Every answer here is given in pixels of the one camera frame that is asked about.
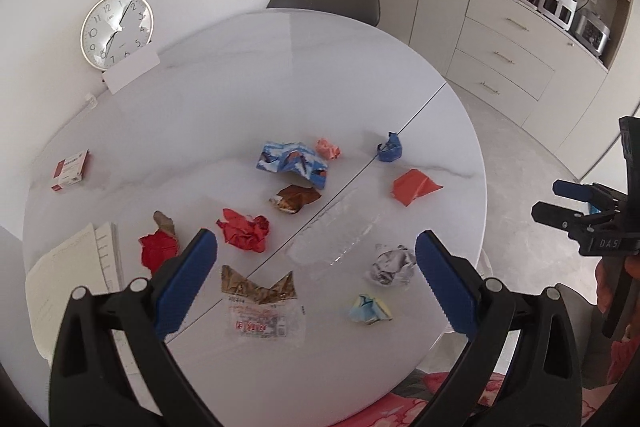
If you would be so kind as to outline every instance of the blue gripper pad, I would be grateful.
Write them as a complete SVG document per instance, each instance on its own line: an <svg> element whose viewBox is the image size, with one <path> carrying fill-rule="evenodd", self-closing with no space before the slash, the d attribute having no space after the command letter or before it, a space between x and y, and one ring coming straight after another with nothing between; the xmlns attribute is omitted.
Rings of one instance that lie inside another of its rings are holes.
<svg viewBox="0 0 640 427"><path fill-rule="evenodd" d="M213 232L201 229L187 248L168 259L152 277L154 328L161 340L180 328L193 299L216 262L218 242Z"/></svg>
<svg viewBox="0 0 640 427"><path fill-rule="evenodd" d="M478 331L476 308L482 284L478 272L466 259L453 257L431 230L416 239L415 258L451 327L473 340Z"/></svg>
<svg viewBox="0 0 640 427"><path fill-rule="evenodd" d="M562 196L563 198L569 198L575 201L584 201L585 203L589 203L593 196L591 187L562 180L556 180L553 189L556 196Z"/></svg>

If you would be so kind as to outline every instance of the stack of paper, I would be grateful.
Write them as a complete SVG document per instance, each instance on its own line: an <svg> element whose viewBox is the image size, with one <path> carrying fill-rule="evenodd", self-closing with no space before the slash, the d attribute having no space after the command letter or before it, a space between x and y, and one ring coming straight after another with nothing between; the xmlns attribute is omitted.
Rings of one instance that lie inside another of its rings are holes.
<svg viewBox="0 0 640 427"><path fill-rule="evenodd" d="M118 292L121 280L111 223L97 230L87 225L31 268L26 279L31 331L38 351L49 365L73 289L86 286L92 295ZM129 374L137 373L124 332L113 331L113 336L125 370Z"/></svg>

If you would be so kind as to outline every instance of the round table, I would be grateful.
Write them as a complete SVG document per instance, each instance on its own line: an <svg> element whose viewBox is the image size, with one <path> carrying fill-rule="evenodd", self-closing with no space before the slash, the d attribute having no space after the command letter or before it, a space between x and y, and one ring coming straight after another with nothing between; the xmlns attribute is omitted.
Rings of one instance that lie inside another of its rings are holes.
<svg viewBox="0 0 640 427"><path fill-rule="evenodd" d="M399 132L403 154L384 164L374 156L390 131ZM298 214L280 213L268 200L295 178L255 168L264 142L313 145L319 137L342 150L330 163L322 198ZM82 149L92 154L85 179L51 190L54 166ZM390 189L410 168L444 188L404 207ZM292 255L296 234L346 198L360 219L375 222L370 232L338 263L323 262L331 246L309 251L317 252L317 263ZM270 220L264 253L222 241L215 222L225 207ZM162 52L159 66L116 95L101 95L97 107L51 140L33 165L25 268L88 222L111 221L124 282L148 277L138 238L156 229L155 210L173 218L183 245L201 227L218 236L218 261L168 342L200 397L227 427L321 427L388 393L447 324L420 273L402 288L367 282L375 245L412 247L422 230L432 229L454 255L475 264L486 180L465 109L422 57L347 18L262 10ZM267 287L293 270L306 311L302 346L238 343L229 335L223 264ZM393 320L351 322L348 310L359 293L382 298ZM148 401L140 377L131 378Z"/></svg>

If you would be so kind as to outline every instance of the red and white box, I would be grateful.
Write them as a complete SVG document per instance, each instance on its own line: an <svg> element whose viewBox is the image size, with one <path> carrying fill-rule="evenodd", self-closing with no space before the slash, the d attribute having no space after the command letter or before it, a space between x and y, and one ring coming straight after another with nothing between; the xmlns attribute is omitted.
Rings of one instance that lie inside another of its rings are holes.
<svg viewBox="0 0 640 427"><path fill-rule="evenodd" d="M84 166L86 165L88 156L89 151L86 150L74 154L66 160L61 160L53 174L53 184L51 188L58 191L68 185L82 181L82 174L84 173Z"/></svg>

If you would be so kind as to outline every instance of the clock face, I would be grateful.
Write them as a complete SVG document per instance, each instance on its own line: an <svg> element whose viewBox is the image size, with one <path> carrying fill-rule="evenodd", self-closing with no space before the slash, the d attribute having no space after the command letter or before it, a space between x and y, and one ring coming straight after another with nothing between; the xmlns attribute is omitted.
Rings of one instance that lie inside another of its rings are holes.
<svg viewBox="0 0 640 427"><path fill-rule="evenodd" d="M153 29L145 0L101 0L84 20L80 47L89 64L104 71L145 46Z"/></svg>

